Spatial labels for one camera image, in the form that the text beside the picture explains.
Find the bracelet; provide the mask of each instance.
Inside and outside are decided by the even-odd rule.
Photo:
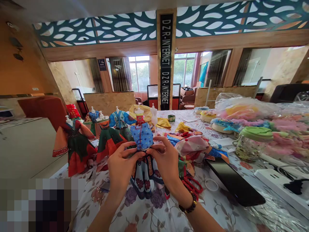
[[[191,213],[191,212],[194,210],[194,208],[196,207],[196,205],[197,205],[196,196],[193,194],[192,191],[190,191],[190,193],[191,193],[191,195],[192,195],[192,197],[193,197],[193,203],[192,203],[192,205],[191,205],[189,208],[187,208],[187,209],[185,209],[184,207],[182,207],[181,205],[179,205],[179,208],[180,208],[180,210],[181,210],[182,212]]]

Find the glass jar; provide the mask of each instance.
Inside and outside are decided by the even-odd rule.
[[[239,134],[239,138],[233,141],[236,145],[236,155],[253,163],[259,159],[267,143],[274,139],[271,129],[265,127],[245,127]]]

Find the decorative ceiling panel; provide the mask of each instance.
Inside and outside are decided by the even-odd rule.
[[[156,39],[155,11],[36,23],[33,26],[43,47]]]
[[[176,38],[309,28],[308,0],[255,0],[177,9]]]

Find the hand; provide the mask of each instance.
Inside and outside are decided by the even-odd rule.
[[[128,146],[133,146],[135,144],[135,142],[121,144],[108,159],[110,192],[116,194],[121,200],[126,193],[136,161],[145,155],[143,151],[135,153],[137,148],[125,150]],[[131,158],[126,159],[130,154],[134,155]]]
[[[162,141],[163,144],[152,145],[146,153],[154,157],[164,184],[170,188],[171,184],[179,180],[178,151],[163,136],[155,136],[154,140]]]

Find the ceiling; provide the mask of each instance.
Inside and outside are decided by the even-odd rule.
[[[1,11],[27,23],[133,13],[239,0],[0,0]]]

